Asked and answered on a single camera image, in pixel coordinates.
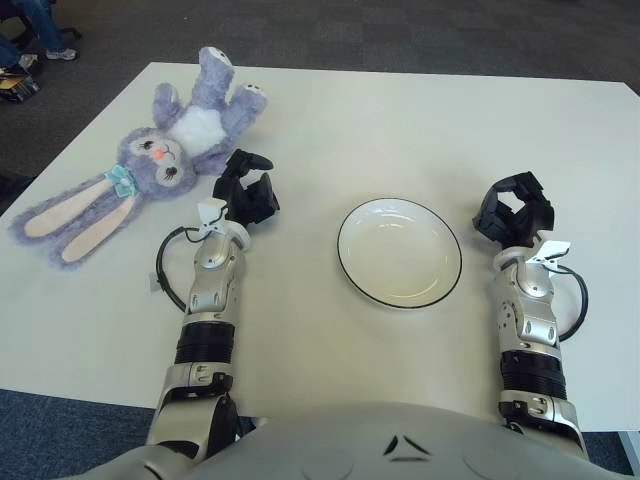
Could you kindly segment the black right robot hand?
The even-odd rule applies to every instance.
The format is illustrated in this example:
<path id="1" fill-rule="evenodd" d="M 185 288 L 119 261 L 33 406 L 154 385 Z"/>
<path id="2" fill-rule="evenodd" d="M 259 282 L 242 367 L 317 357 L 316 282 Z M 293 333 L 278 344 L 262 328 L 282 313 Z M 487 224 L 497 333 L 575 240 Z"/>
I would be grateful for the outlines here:
<path id="1" fill-rule="evenodd" d="M 499 200 L 500 193 L 513 193 L 523 205 L 514 211 Z M 529 247 L 540 230 L 554 228 L 555 212 L 543 187 L 532 172 L 506 177 L 491 186 L 472 222 L 476 231 L 503 249 Z"/>

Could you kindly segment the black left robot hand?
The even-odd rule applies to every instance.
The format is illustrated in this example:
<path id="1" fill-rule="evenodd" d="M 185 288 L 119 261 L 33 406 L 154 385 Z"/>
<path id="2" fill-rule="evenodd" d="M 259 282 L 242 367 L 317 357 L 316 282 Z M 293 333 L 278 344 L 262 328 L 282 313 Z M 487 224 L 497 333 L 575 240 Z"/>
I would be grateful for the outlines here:
<path id="1" fill-rule="evenodd" d="M 226 220 L 246 227 L 261 223 L 280 209 L 268 175 L 273 167 L 273 163 L 263 156 L 240 149 L 234 151 L 212 193 L 214 198 L 226 202 Z M 252 170 L 263 171 L 263 174 L 257 181 L 243 186 L 241 179 Z"/>

